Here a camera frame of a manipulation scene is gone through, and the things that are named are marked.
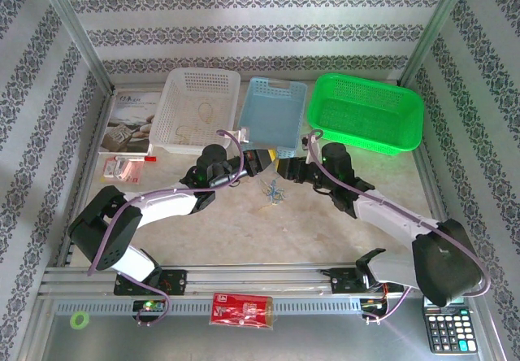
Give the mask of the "left controller board with LEDs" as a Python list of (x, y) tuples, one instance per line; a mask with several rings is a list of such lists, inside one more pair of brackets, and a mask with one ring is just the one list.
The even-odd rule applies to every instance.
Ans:
[(134, 313), (162, 313), (165, 307), (163, 300), (136, 300), (133, 302), (132, 311)]

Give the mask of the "pink packaged stationery item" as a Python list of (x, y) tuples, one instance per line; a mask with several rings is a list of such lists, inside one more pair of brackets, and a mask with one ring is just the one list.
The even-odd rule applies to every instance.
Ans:
[(124, 183), (137, 185), (145, 165), (144, 157), (113, 157), (105, 160), (102, 168), (102, 183)]

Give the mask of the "green tape roll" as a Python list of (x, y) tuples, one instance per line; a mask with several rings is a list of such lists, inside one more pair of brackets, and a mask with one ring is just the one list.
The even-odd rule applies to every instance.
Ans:
[(75, 330), (84, 329), (90, 321), (90, 316), (86, 311), (76, 311), (71, 315), (70, 326)]

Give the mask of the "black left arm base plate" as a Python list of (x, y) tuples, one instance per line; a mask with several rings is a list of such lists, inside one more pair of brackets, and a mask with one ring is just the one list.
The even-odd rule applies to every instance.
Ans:
[[(184, 295), (187, 284), (187, 272), (185, 270), (173, 270), (155, 268), (143, 283), (149, 287), (161, 290), (169, 296)], [(116, 296), (148, 296), (156, 294), (155, 291), (137, 285), (121, 275), (115, 278), (114, 295)]]

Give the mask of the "red foil packet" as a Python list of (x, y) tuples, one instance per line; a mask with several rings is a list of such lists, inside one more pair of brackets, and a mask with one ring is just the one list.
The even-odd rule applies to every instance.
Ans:
[(210, 325), (273, 329), (274, 301), (270, 296), (215, 293)]

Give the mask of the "printed booklet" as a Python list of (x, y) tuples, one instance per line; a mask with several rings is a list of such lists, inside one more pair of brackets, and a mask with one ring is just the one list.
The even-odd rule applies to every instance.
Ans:
[(150, 132), (160, 98), (158, 91), (119, 91), (114, 96), (99, 151), (148, 155), (153, 148)]

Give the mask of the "aluminium mounting rail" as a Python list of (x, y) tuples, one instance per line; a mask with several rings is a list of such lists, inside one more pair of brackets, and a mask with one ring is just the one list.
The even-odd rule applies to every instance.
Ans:
[[(185, 270), (187, 284), (184, 295), (179, 297), (206, 297), (214, 293), (257, 294), (272, 297), (358, 295), (360, 297), (381, 297), (387, 293), (396, 298), (402, 292), (383, 294), (333, 294), (329, 279), (321, 271), (333, 267), (355, 267), (353, 264), (246, 264), (246, 265), (202, 265), (166, 266), (164, 269)], [(52, 267), (45, 270), (37, 291), (40, 298), (157, 298), (148, 296), (114, 295), (115, 278), (113, 271), (96, 272), (87, 275), (85, 267)]]

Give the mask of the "black desk calculator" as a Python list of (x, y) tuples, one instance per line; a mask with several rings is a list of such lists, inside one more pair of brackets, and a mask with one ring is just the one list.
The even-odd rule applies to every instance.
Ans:
[(478, 353), (475, 329), (465, 298), (456, 298), (446, 307), (438, 307), (426, 297), (423, 297), (422, 301), (422, 315), (433, 354)]

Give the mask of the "white perforated plastic basket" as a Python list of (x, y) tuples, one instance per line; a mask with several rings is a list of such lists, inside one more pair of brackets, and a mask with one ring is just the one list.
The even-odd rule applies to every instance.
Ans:
[(155, 113), (150, 144), (173, 154), (193, 155), (211, 144), (228, 147), (231, 140), (216, 131), (233, 129), (240, 86), (241, 76), (233, 71), (172, 70)]

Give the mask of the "aluminium frame post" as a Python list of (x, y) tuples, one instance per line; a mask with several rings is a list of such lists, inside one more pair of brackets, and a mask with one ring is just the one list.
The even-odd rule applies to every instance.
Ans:
[(97, 79), (98, 84), (106, 94), (111, 94), (113, 84), (111, 83), (110, 77), (69, 0), (50, 0), (50, 3), (58, 13), (69, 36), (81, 52), (90, 71)]
[(415, 78), (415, 75), (429, 53), (431, 45), (444, 27), (444, 24), (457, 1), (458, 0), (439, 0), (432, 17), (424, 28), (422, 36), (419, 38), (418, 44), (409, 57), (405, 70), (397, 81), (397, 84), (400, 87), (408, 87)]

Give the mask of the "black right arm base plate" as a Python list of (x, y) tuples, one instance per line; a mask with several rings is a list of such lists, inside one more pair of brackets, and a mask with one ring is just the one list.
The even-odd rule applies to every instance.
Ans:
[(383, 285), (356, 267), (333, 267), (322, 270), (321, 274), (329, 279), (333, 294), (383, 294), (385, 290), (390, 293), (404, 290), (403, 285)]

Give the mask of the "green perforated plastic basket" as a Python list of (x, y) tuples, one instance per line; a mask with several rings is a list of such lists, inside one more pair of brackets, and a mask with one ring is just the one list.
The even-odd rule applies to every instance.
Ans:
[(329, 73), (315, 82), (307, 120), (326, 140), (397, 155), (419, 146), (424, 105), (410, 89)]

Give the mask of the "light blue plastic basket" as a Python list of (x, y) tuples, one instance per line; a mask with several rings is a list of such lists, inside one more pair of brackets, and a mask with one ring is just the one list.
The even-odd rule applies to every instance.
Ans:
[(254, 77), (249, 82), (238, 126), (249, 130), (247, 150), (276, 150), (292, 158), (300, 142), (307, 85), (298, 81)]

